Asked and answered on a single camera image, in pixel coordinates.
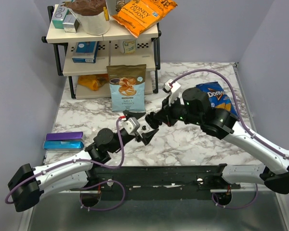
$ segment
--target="gray wall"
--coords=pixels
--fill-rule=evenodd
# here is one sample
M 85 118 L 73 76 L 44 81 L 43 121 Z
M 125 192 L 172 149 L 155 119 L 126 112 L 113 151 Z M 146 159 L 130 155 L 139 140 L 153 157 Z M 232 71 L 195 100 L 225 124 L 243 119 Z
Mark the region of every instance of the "gray wall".
M 177 0 L 160 22 L 162 61 L 239 61 L 273 1 Z
M 238 70 L 258 132 L 289 149 L 289 0 L 274 1 Z
M 0 1 L 0 231 L 17 230 L 7 183 L 21 165 L 41 164 L 63 92 L 53 49 L 40 40 L 46 31 L 32 0 Z

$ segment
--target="shelf rack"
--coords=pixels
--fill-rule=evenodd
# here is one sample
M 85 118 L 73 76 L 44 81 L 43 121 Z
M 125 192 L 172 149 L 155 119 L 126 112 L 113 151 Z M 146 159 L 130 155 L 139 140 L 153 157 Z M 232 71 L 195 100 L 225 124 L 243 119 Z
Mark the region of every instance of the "shelf rack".
M 141 50 L 138 49 L 137 54 L 126 55 L 124 56 L 124 59 L 122 59 L 122 54 L 120 55 L 119 50 L 117 49 L 117 46 L 116 46 L 116 40 L 131 39 L 134 37 L 129 33 L 128 30 L 123 28 L 123 26 L 119 25 L 113 19 L 110 20 L 111 30 L 109 30 L 102 36 L 94 36 L 94 35 L 89 35 L 85 33 L 81 25 L 79 26 L 76 34 L 66 33 L 62 29 L 55 29 L 52 24 L 52 16 L 53 16 L 55 7 L 48 6 L 47 10 L 48 10 L 48 16 L 49 16 L 49 21 L 50 21 L 50 27 L 49 27 L 47 36 L 42 37 L 42 42 L 53 44 L 57 73 L 59 76 L 68 77 L 71 97 L 73 99 L 83 98 L 83 96 L 86 95 L 86 91 L 84 90 L 84 88 L 82 88 L 82 86 L 79 85 L 78 88 L 80 88 L 81 92 L 84 92 L 84 95 L 79 96 L 78 94 L 75 94 L 72 76 L 104 74 L 104 73 L 107 73 L 106 66 L 109 64 L 110 65 L 141 64 L 139 62 L 135 63 L 135 60 L 136 60 L 135 56 L 137 56 L 138 60 L 141 59 L 142 63 L 147 64 L 146 77 L 148 80 L 151 79 L 149 72 L 150 71 L 155 72 L 155 89 L 153 90 L 153 93 L 158 93 L 158 70 L 160 70 L 159 37 L 161 36 L 161 31 L 159 29 L 158 23 L 156 26 L 153 26 L 152 28 L 142 33 L 137 39 L 138 44 L 142 44 L 142 45 L 144 44 Z M 97 59 L 97 63 L 100 63 L 101 65 L 94 66 L 94 64 L 73 63 L 71 59 L 71 56 L 72 56 L 71 47 L 75 45 L 77 42 L 81 42 L 81 41 L 100 41 L 99 47 L 102 47 L 102 49 L 99 50 L 96 59 Z M 63 69 L 61 67 L 59 46 L 64 47 L 64 51 L 66 55 Z M 149 93 L 149 90 L 150 90 L 150 87 L 148 87 L 148 85 L 146 84 L 145 93 Z M 110 93 L 106 91 L 102 97 L 110 97 Z

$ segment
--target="cup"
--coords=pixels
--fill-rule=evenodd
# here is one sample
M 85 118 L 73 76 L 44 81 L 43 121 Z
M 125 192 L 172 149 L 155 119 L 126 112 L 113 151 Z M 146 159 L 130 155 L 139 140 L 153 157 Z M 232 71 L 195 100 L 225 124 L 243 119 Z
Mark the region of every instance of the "cup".
M 73 13 L 81 23 L 83 30 L 90 35 L 103 35 L 110 29 L 110 22 L 105 19 L 104 12 L 94 16 L 82 16 Z
M 123 39 L 118 41 L 118 46 L 122 54 L 132 54 L 137 49 L 137 42 L 135 39 Z
M 108 13 L 110 15 L 118 14 L 121 8 L 131 0 L 106 0 Z

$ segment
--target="blue chip bag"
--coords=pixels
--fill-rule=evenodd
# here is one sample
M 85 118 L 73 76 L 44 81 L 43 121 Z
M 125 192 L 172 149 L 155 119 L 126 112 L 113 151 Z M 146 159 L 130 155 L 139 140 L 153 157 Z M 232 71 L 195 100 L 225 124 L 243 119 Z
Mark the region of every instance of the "blue chip bag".
M 237 116 L 230 98 L 225 94 L 225 91 L 218 82 L 197 84 L 196 88 L 208 94 L 212 107 L 224 108 Z
M 112 111 L 145 111 L 146 64 L 107 66 Z

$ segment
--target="orange chip bag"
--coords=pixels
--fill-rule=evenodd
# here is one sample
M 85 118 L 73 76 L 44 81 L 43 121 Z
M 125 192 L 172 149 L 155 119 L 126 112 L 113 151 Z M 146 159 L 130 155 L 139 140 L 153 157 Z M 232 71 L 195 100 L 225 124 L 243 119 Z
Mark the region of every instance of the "orange chip bag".
M 177 4 L 173 0 L 132 0 L 112 17 L 136 38 L 162 20 Z

